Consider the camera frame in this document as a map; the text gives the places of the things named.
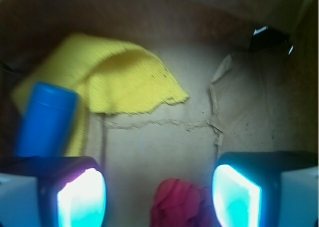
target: glowing light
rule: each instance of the glowing light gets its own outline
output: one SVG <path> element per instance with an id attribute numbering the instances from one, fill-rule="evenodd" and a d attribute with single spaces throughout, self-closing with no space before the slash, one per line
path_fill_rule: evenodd
<path id="1" fill-rule="evenodd" d="M 291 46 L 289 52 L 288 52 L 288 55 L 290 55 L 292 53 L 292 51 L 294 50 L 294 46 Z"/>
<path id="2" fill-rule="evenodd" d="M 100 172 L 87 169 L 57 194 L 60 227 L 100 227 L 106 206 L 106 185 Z"/>
<path id="3" fill-rule="evenodd" d="M 256 185 L 230 165 L 216 168 L 212 196 L 217 218 L 225 227 L 259 225 L 261 193 Z"/>
<path id="4" fill-rule="evenodd" d="M 257 35 L 257 34 L 259 34 L 259 33 L 261 33 L 261 32 L 263 32 L 263 31 L 265 31 L 265 30 L 267 30 L 267 29 L 268 29 L 267 26 L 264 26 L 264 27 L 262 27 L 262 28 L 260 28 L 260 29 L 255 29 L 253 36 L 254 36 L 254 35 Z"/>

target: black object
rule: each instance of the black object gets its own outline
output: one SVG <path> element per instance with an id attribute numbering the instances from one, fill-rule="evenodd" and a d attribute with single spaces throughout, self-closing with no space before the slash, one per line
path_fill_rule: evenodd
<path id="1" fill-rule="evenodd" d="M 281 173 L 318 165 L 318 156 L 309 152 L 228 152 L 217 162 L 231 165 L 262 187 L 261 227 L 278 226 Z"/>
<path id="2" fill-rule="evenodd" d="M 284 34 L 276 29 L 269 27 L 258 34 L 253 35 L 250 41 L 249 50 L 251 52 L 256 52 L 270 47 L 275 47 L 283 42 L 288 41 L 288 34 Z"/>
<path id="3" fill-rule="evenodd" d="M 13 70 L 11 67 L 0 61 L 0 70 L 9 74 L 21 74 L 19 70 Z"/>
<path id="4" fill-rule="evenodd" d="M 58 226 L 57 193 L 86 169 L 101 171 L 91 157 L 29 157 L 0 160 L 0 173 L 37 178 L 41 226 Z"/>

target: crease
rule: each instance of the crease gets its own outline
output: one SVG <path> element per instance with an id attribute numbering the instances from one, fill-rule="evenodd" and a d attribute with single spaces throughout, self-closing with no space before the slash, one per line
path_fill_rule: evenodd
<path id="1" fill-rule="evenodd" d="M 212 115 L 210 116 L 207 124 L 210 125 L 215 135 L 217 135 L 217 138 L 214 141 L 214 146 L 217 148 L 216 152 L 218 153 L 218 148 L 223 145 L 224 141 L 224 127 L 221 124 L 218 114 L 218 101 L 217 96 L 214 88 L 214 84 L 218 82 L 230 69 L 233 67 L 233 59 L 231 55 L 227 55 L 224 60 L 221 62 L 219 67 L 217 68 L 215 74 L 213 75 L 210 85 L 209 85 L 209 92 L 211 97 L 211 103 L 212 103 Z"/>
<path id="2" fill-rule="evenodd" d="M 149 120 L 149 121 L 139 121 L 135 123 L 119 124 L 112 121 L 102 120 L 104 125 L 108 129 L 113 130 L 132 130 L 141 129 L 147 125 L 174 125 L 174 126 L 184 126 L 186 131 L 191 131 L 195 129 L 201 129 L 205 127 L 210 127 L 208 121 L 194 121 L 194 122 L 183 122 L 175 119 L 159 119 L 159 120 Z"/>

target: blue bottle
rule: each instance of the blue bottle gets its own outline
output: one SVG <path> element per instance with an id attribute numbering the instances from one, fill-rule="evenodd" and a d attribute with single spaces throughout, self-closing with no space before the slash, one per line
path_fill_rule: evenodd
<path id="1" fill-rule="evenodd" d="M 15 156 L 63 154 L 78 104 L 76 92 L 37 83 L 31 94 L 15 147 Z"/>

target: yellow cloth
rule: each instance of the yellow cloth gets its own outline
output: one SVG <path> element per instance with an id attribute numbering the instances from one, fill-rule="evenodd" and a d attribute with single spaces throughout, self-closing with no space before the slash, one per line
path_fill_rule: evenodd
<path id="1" fill-rule="evenodd" d="M 82 153 L 86 108 L 91 112 L 146 113 L 161 103 L 185 102 L 188 94 L 161 60 L 142 47 L 119 40 L 74 34 L 12 93 L 23 114 L 38 81 L 76 91 L 81 97 L 67 156 Z"/>

